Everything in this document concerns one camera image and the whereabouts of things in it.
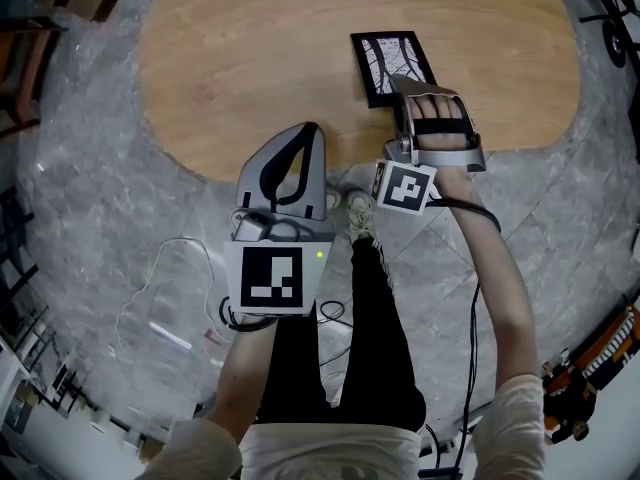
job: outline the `white shoe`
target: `white shoe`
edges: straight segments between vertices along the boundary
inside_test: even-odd
[[[373,199],[364,190],[352,190],[347,194],[347,233],[351,243],[360,238],[373,238]]]
[[[335,210],[342,202],[342,194],[333,187],[327,187],[327,212]]]

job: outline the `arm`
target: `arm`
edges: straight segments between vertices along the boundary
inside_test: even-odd
[[[209,421],[229,431],[237,443],[253,423],[267,385],[277,322],[266,329],[238,333],[218,381]]]
[[[414,118],[460,118],[460,109],[452,101],[436,97],[420,98],[411,107]],[[418,137],[424,149],[463,149],[462,134]],[[436,185],[443,197],[483,206],[464,168],[441,168]],[[464,235],[478,274],[498,349],[496,389],[511,378],[525,373],[537,375],[535,324],[529,296],[515,261],[499,231],[482,215],[451,209]]]

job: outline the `hand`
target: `hand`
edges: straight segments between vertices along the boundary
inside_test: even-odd
[[[414,119],[462,119],[458,105],[445,96],[423,96],[410,99],[409,111]],[[425,150],[461,151],[467,147],[464,133],[418,135],[418,145]],[[464,167],[440,167],[435,179],[439,190],[458,191],[458,185],[470,182]]]

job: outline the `black strap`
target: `black strap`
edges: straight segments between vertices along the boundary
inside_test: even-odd
[[[429,206],[434,208],[459,208],[460,210],[468,210],[470,212],[483,215],[496,225],[498,231],[502,231],[500,222],[498,221],[496,216],[486,208],[478,206],[477,204],[468,203],[467,201],[460,201],[459,199],[453,199],[451,197],[443,197],[442,199],[434,199],[433,201],[429,201],[427,204],[425,204],[425,207]]]
[[[432,133],[463,133],[473,134],[473,127],[468,119],[438,117],[433,119],[414,119],[413,128],[416,135],[430,135]]]

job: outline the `wall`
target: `wall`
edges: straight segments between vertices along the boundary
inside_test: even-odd
[[[640,464],[640,355],[598,394],[589,436],[546,447],[545,480],[628,480]],[[475,456],[465,462],[464,479],[473,478]]]
[[[133,451],[122,446],[125,432],[109,424],[101,434],[92,411],[74,411],[68,420],[45,404],[33,409],[19,437],[28,456],[65,480],[131,480],[144,471]]]

